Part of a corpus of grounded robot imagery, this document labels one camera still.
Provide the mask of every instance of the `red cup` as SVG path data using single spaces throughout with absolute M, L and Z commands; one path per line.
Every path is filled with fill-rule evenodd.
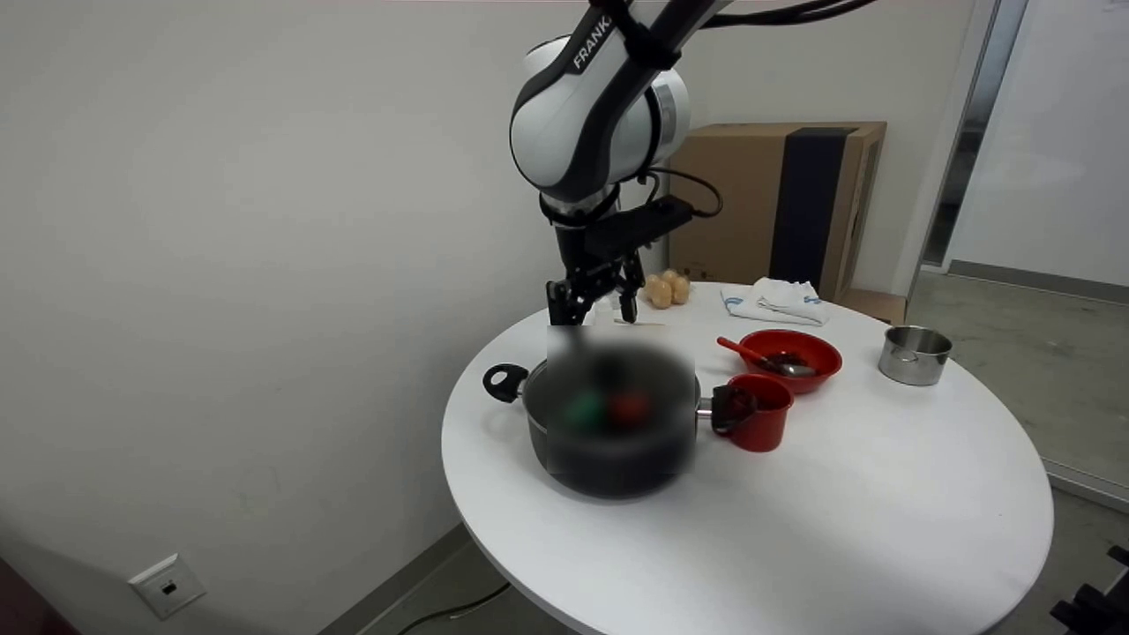
M 786 383 L 761 377 L 761 374 L 741 374 L 726 383 L 726 390 L 735 402 L 748 402 L 748 413 L 741 413 L 741 417 L 726 419 L 726 428 L 712 428 L 712 430 L 748 453 L 778 448 L 783 419 L 789 410 Z

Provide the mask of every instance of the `gray floor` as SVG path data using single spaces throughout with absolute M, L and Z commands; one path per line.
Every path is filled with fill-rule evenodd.
M 1083 581 L 1107 589 L 1120 575 L 1118 566 L 1105 557 L 1110 542 L 1129 542 L 1124 516 L 1071 493 L 1056 493 L 1056 546 L 1047 568 L 1017 614 L 990 629 L 990 635 L 1063 635 L 1047 611 L 1058 598 L 1070 598 Z M 358 635 L 397 635 L 397 629 L 409 621 L 485 595 L 502 581 L 505 578 L 464 538 L 409 595 L 402 595 L 372 624 L 358 629 Z M 566 629 L 509 589 L 478 611 L 424 624 L 412 635 L 566 635 Z
M 910 321 L 956 343 L 1051 474 L 1129 506 L 1129 303 L 923 270 Z

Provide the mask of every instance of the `electrical outlet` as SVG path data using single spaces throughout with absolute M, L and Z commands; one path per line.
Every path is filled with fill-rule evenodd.
M 181 555 L 169 555 L 165 562 L 137 570 L 129 587 L 142 602 L 163 621 L 204 595 L 202 578 L 181 562 Z

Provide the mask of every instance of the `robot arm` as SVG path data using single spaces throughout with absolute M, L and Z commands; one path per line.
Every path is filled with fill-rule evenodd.
M 674 73 L 699 27 L 804 26 L 872 0 L 809 0 L 758 15 L 719 15 L 729 0 L 590 0 L 566 38 L 527 56 L 529 82 L 512 113 L 512 160 L 538 189 L 556 229 L 564 283 L 546 284 L 552 327 L 584 344 L 581 317 L 621 292 L 635 321 L 642 284 L 638 248 L 674 232 L 699 212 L 676 196 L 617 212 L 617 188 L 674 154 L 688 133 L 688 88 Z

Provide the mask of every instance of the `pot handle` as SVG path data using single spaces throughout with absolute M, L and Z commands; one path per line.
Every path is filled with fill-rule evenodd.
M 496 364 L 483 374 L 483 387 L 490 390 L 490 400 L 496 402 L 516 402 L 521 396 L 529 369 L 518 364 Z
M 729 437 L 741 419 L 756 417 L 756 396 L 719 383 L 712 387 L 708 410 L 712 434 Z

